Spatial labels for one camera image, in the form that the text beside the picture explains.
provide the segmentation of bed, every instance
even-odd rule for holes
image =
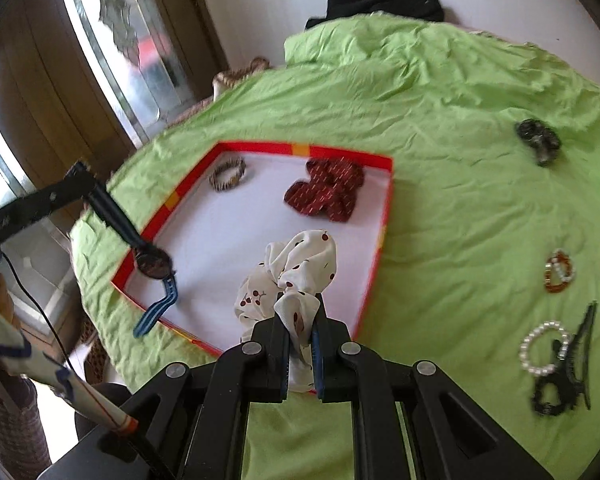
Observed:
[[[113,197],[144,227],[223,139],[392,156],[394,198],[359,341],[385,359],[436,362],[554,478],[579,478],[600,450],[600,87],[532,44],[389,15],[325,23],[289,38],[285,56],[286,68],[252,76],[142,148],[110,180]],[[551,168],[514,132],[529,117],[562,139]],[[126,247],[92,213],[71,238],[84,307],[132,391],[170,362],[213,359],[164,326],[133,339],[140,311],[110,283]],[[549,295],[542,272],[557,247],[578,274]],[[520,341],[548,319],[574,332],[592,300],[592,409],[539,417]],[[352,476],[347,405],[290,394],[252,406],[243,478]]]

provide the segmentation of black mechanical arm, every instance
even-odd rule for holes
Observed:
[[[0,243],[80,198],[130,245],[141,272],[159,280],[173,272],[168,254],[140,237],[81,163],[62,182],[0,209]],[[412,478],[400,415],[416,479],[552,478],[439,367],[385,361],[352,342],[346,325],[328,318],[317,297],[315,388],[322,402],[350,402],[356,480]],[[97,427],[40,480],[239,480],[250,403],[286,399],[290,351],[289,334],[275,315],[256,323],[251,341],[215,363],[168,365],[122,406],[139,421],[138,435]]]

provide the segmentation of red scrunchie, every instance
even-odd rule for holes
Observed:
[[[346,158],[310,158],[306,170],[311,180],[298,180],[285,193],[285,202],[300,214],[324,211],[333,222],[349,220],[356,206],[356,190],[365,182],[362,167]]]

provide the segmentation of black cloth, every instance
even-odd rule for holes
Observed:
[[[442,22],[445,13],[439,0],[327,0],[327,15],[311,18],[306,30],[337,18],[348,18],[356,14],[371,14],[377,10],[405,18],[418,18],[428,22]]]
[[[131,398],[131,392],[122,384],[100,383],[94,384],[93,388],[118,407],[122,406],[122,404]],[[74,422],[75,434],[78,436],[78,440],[82,440],[87,433],[97,426],[95,422],[92,422],[78,412],[75,412]]]

